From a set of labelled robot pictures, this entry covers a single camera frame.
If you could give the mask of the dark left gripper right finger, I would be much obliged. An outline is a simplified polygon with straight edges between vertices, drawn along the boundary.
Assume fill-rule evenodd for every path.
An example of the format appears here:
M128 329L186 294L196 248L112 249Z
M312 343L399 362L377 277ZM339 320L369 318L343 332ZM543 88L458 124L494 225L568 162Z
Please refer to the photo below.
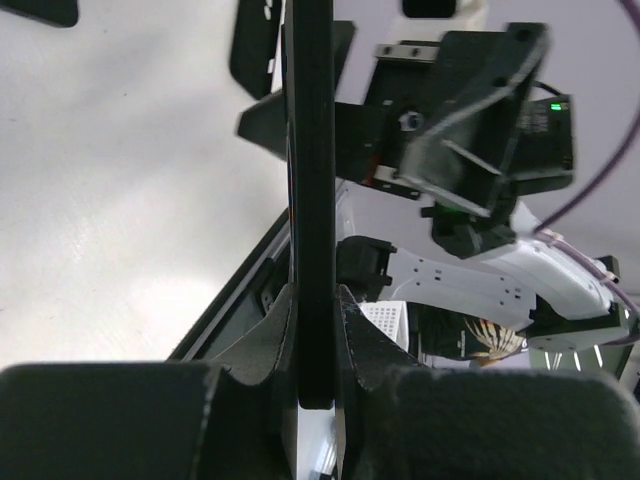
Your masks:
M431 369L336 292L342 479L635 479L639 406L603 374Z

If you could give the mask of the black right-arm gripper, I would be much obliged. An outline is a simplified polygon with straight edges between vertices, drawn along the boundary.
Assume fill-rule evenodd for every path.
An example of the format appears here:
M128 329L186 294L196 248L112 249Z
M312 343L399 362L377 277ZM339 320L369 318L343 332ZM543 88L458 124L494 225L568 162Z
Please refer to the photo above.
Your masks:
M335 20L333 33L338 87L355 24ZM549 46L543 23L450 31L440 44L378 45L364 101L335 104L336 177L404 198L418 198L420 190L451 208L490 216ZM279 89L240 115L236 136L285 160L285 117Z

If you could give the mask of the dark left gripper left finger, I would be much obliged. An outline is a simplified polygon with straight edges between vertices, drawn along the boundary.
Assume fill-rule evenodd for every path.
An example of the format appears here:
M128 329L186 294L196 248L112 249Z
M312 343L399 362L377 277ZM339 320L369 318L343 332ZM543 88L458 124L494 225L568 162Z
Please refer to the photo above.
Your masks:
M297 298L211 360L22 364L1 374L5 479L291 479Z

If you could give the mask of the teal-edged smartphone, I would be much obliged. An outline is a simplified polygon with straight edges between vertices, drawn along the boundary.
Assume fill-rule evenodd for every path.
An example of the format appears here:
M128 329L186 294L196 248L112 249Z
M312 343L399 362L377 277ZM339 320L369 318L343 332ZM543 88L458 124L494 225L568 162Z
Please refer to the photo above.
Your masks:
M334 394L335 274L334 8L289 1L283 58L296 289L298 397L328 409Z

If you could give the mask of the black smartphone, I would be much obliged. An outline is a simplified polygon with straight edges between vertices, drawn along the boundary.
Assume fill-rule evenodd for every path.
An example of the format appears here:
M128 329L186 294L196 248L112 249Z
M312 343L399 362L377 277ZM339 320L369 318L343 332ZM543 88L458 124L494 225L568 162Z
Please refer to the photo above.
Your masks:
M253 99L271 92L282 0L239 0L228 61L232 78Z

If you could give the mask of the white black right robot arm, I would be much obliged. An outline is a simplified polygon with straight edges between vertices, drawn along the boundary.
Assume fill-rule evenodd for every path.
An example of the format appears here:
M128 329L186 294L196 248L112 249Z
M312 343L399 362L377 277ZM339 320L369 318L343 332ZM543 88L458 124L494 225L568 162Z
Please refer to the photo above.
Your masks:
M327 27L288 22L283 101L303 403L336 408L342 479L635 479L639 408L615 381L576 372L434 370L362 313L367 299L460 320L462 343L500 347L543 316L619 315L610 275L546 231L527 233L511 168L545 26L476 32L468 21L396 21L378 61L426 64L374 106L339 104L347 50ZM435 238L477 272L374 239L335 237L336 166L360 181L392 164L431 195Z

